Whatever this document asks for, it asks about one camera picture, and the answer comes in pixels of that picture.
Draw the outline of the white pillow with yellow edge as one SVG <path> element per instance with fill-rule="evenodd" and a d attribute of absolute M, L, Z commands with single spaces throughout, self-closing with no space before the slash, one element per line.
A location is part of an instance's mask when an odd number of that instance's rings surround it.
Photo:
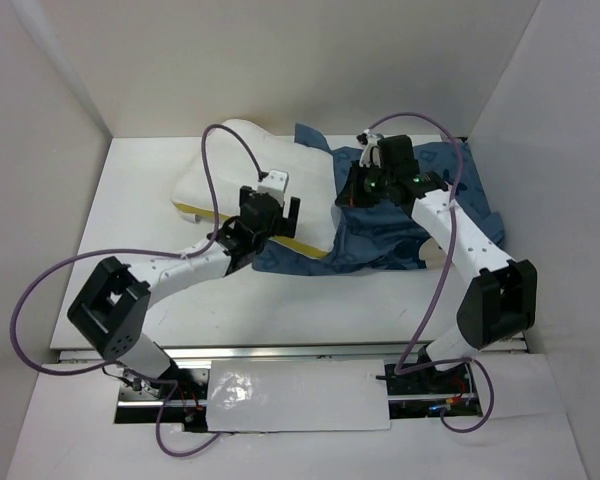
<path fill-rule="evenodd" d="M 317 147 L 277 137 L 246 120 L 223 123 L 236 134 L 215 129 L 205 146 L 179 175 L 171 202 L 181 216 L 214 218 L 205 167 L 209 168 L 221 219 L 239 212 L 239 190 L 254 188 L 258 173 L 272 170 L 289 175 L 287 197 L 301 200 L 296 234 L 277 242 L 301 255 L 323 259 L 333 248 L 339 214 L 332 156 Z"/>

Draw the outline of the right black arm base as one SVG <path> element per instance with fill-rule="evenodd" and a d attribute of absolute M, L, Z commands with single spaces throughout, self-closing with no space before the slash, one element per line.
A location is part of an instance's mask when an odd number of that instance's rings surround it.
<path fill-rule="evenodd" d="M 456 397 L 473 391 L 471 373 L 463 364 L 444 371 L 431 366 L 402 375 L 395 373 L 395 367 L 395 363 L 386 364 L 384 372 L 376 376 L 390 397 Z"/>

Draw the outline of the blue cartoon print pillowcase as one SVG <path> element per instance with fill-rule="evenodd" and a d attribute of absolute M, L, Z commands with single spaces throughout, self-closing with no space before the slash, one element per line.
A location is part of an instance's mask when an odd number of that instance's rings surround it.
<path fill-rule="evenodd" d="M 294 142 L 317 148 L 331 156 L 335 189 L 347 178 L 350 164 L 362 150 L 355 147 L 331 148 L 326 137 L 312 127 L 296 124 Z M 505 227 L 498 212 L 491 210 L 473 159 L 469 143 L 457 139 L 463 157 L 463 173 L 456 199 L 466 214 L 491 241 L 504 245 Z M 421 172 L 436 172 L 451 185 L 457 173 L 457 156 L 446 141 L 414 146 Z M 255 257 L 254 270 L 273 274 L 326 276 L 353 273 L 364 268 L 378 270 L 418 270 L 439 268 L 444 253 L 426 231 L 389 201 L 369 209 L 335 208 L 339 215 L 331 250 L 321 259 L 311 259 L 277 242 L 269 241 Z"/>

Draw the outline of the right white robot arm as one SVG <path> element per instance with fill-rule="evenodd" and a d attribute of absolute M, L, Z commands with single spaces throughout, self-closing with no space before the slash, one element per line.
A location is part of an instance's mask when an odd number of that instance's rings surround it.
<path fill-rule="evenodd" d="M 350 167 L 337 206 L 369 208 L 390 201 L 443 250 L 443 268 L 455 268 L 467 284 L 451 328 L 418 354 L 418 384 L 437 392 L 449 383 L 452 368 L 534 325 L 537 270 L 492 242 L 440 175 L 421 171 L 410 137 L 383 138 L 365 131 L 357 140 L 363 151 Z"/>

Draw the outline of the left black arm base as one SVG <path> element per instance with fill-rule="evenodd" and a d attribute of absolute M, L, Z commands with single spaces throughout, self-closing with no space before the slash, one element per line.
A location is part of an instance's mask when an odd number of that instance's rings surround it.
<path fill-rule="evenodd" d="M 174 383 L 178 382 L 175 393 L 170 397 L 171 402 L 178 402 L 185 409 L 201 410 L 207 398 L 210 379 L 210 368 L 180 367 L 176 374 L 168 374 L 166 378 L 147 380 L 121 365 L 104 366 L 101 372 L 120 385 L 119 399 L 121 401 L 163 401 L 167 398 Z"/>

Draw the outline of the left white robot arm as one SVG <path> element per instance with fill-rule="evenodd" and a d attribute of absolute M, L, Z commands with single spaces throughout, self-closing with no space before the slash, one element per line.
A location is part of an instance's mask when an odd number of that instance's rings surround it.
<path fill-rule="evenodd" d="M 124 264 L 101 260 L 68 309 L 68 318 L 103 360 L 142 376 L 143 389 L 156 399 L 176 390 L 174 360 L 143 333 L 147 312 L 157 303 L 196 284 L 221 279 L 250 265 L 267 241 L 295 236 L 301 200 L 262 187 L 240 189 L 237 216 L 174 258 Z"/>

